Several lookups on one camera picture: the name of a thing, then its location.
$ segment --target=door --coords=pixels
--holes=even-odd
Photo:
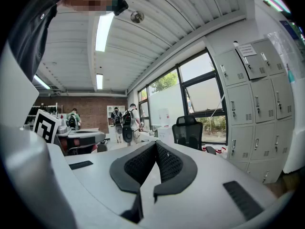
[[[293,114],[292,91],[287,75],[273,78],[273,90],[276,101],[276,118],[282,119]]]
[[[280,56],[269,40],[253,43],[252,46],[256,53],[262,57],[269,75],[285,71]]]
[[[271,149],[271,158],[282,157],[289,152],[292,132],[294,129],[293,120],[278,121],[275,127],[274,143]]]
[[[230,101],[231,125],[253,123],[252,102],[248,85],[227,89]]]
[[[275,102],[270,79],[251,83],[256,123],[275,119]]]
[[[259,55],[251,55],[243,57],[239,49],[237,49],[241,59],[243,60],[244,67],[248,73],[249,80],[267,76],[264,61]]]
[[[266,161],[258,163],[250,163],[247,168],[247,173],[252,176],[255,180],[263,182],[266,175]]]
[[[253,136],[253,126],[233,127],[230,160],[248,160]]]
[[[235,165],[237,168],[239,168],[240,170],[246,171],[247,162],[235,162],[235,161],[231,161],[231,163],[233,165]]]
[[[215,57],[218,73],[223,74],[226,86],[246,81],[246,73],[235,50],[225,52]]]
[[[251,160],[270,158],[275,124],[257,125],[255,127],[254,147],[251,153]]]

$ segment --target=black mesh chair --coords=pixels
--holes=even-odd
[[[178,117],[172,129],[175,143],[201,150],[203,125],[194,116]]]

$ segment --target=ceiling light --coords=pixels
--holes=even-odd
[[[97,27],[97,34],[96,34],[96,43],[95,43],[96,51],[102,51],[102,52],[105,51],[107,37],[113,17],[114,17],[113,12],[104,16],[100,16],[99,25]]]
[[[277,11],[281,12],[283,11],[278,5],[276,5],[272,0],[265,0],[268,3],[270,3],[270,5],[272,5]]]
[[[103,89],[103,75],[96,74],[96,85],[97,89]]]
[[[45,89],[47,90],[50,89],[50,87],[46,83],[44,83],[37,75],[34,76],[34,79],[38,81],[39,84],[42,85]]]
[[[290,10],[287,8],[287,6],[284,4],[282,0],[274,0],[279,4],[287,13],[290,13]]]

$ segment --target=black backpack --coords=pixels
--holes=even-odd
[[[75,119],[75,115],[74,114],[71,114],[69,116],[68,123],[69,123],[70,127],[73,127],[73,128],[76,127],[76,119]]]
[[[116,125],[121,123],[121,118],[120,118],[120,111],[118,111],[118,113],[116,114],[115,111],[113,112],[114,114],[114,123]]]
[[[133,120],[133,113],[132,110],[126,110],[125,114],[123,115],[123,126],[131,126]]]

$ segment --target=black rubber pad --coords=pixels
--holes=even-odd
[[[246,220],[250,220],[263,212],[259,204],[236,181],[224,183],[223,186]]]
[[[79,169],[79,168],[83,168],[83,167],[86,167],[86,166],[90,166],[90,165],[93,165],[93,163],[89,160],[87,161],[83,161],[83,162],[79,162],[79,163],[75,163],[75,164],[70,164],[70,168],[71,170],[75,170],[75,169]]]

